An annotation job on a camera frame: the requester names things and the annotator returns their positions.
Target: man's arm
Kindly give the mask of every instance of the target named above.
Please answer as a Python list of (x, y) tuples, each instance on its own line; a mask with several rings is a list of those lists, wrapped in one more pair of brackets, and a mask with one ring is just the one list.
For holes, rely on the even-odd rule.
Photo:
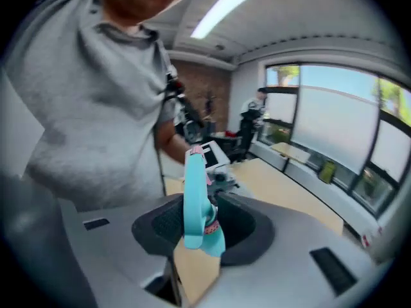
[(252, 100), (248, 99), (241, 108), (240, 116), (246, 121), (253, 121), (255, 119), (252, 113), (250, 113), (250, 104), (252, 104)]
[(172, 120), (159, 125), (157, 143), (159, 148), (165, 151), (169, 157), (184, 164), (186, 152), (190, 150), (190, 145), (180, 135), (175, 133)]

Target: person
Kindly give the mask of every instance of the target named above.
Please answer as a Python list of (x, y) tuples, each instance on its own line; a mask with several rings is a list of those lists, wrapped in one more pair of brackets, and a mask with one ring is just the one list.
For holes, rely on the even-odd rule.
[(266, 88), (260, 88), (256, 92), (256, 97), (248, 99), (241, 108), (242, 119), (238, 135), (242, 137), (240, 148), (243, 150), (243, 154), (240, 155), (238, 162), (246, 159), (254, 134), (258, 128), (263, 126), (266, 98)]
[(184, 163), (170, 61), (143, 25), (179, 1), (42, 0), (6, 50), (2, 73), (45, 129), (26, 175), (79, 211), (164, 196), (157, 149)]
[(184, 138), (184, 123), (186, 122), (184, 106), (179, 101), (175, 102), (174, 127), (177, 134)]

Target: window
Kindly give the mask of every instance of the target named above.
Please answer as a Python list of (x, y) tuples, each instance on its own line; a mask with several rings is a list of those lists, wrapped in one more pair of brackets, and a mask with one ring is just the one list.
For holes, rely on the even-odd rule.
[(388, 181), (367, 167), (361, 175), (353, 195), (373, 213), (377, 213), (393, 192), (394, 188)]
[(264, 127), (260, 132), (258, 140), (271, 146), (279, 142), (288, 142), (290, 133), (290, 127), (264, 122)]
[(334, 162), (337, 168), (334, 174), (333, 183), (343, 188), (344, 190), (348, 190), (349, 186), (355, 178), (355, 173), (353, 173), (350, 169), (346, 168), (342, 164), (339, 164), (338, 162), (327, 158), (317, 151), (310, 150), (309, 148), (299, 145), (295, 142), (292, 142), (292, 145), (311, 154), (306, 165), (314, 171), (320, 171), (324, 163), (327, 161)]
[(371, 162), (399, 182), (407, 165), (411, 150), (411, 138), (386, 121), (380, 121), (380, 129)]
[(386, 79), (380, 79), (380, 87), (382, 109), (411, 126), (411, 92)]
[(332, 65), (272, 65), (258, 140), (291, 142), (319, 173), (378, 217), (411, 163), (411, 92), (371, 73)]
[(377, 77), (316, 65), (302, 66), (301, 76), (292, 140), (359, 174), (378, 124)]
[(267, 102), (265, 104), (268, 113), (267, 116), (271, 120), (292, 123), (296, 104), (296, 94), (270, 93), (267, 96)]
[(298, 65), (267, 67), (267, 87), (294, 87), (297, 88), (300, 78)]

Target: ceiling light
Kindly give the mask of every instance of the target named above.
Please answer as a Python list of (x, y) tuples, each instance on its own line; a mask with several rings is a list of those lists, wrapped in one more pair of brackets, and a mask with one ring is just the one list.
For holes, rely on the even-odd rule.
[(195, 28), (191, 37), (204, 39), (221, 20), (246, 0), (218, 0)]

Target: wooden countertop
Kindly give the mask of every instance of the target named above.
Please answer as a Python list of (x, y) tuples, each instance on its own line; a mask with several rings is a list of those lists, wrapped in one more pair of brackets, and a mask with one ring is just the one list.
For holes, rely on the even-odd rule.
[(344, 221), (305, 188), (256, 158), (231, 166), (237, 178), (257, 200), (309, 214), (342, 235)]
[(285, 142), (275, 144), (271, 146), (271, 149), (301, 164), (307, 163), (308, 159), (311, 156), (306, 151), (300, 150), (299, 148), (289, 145)]

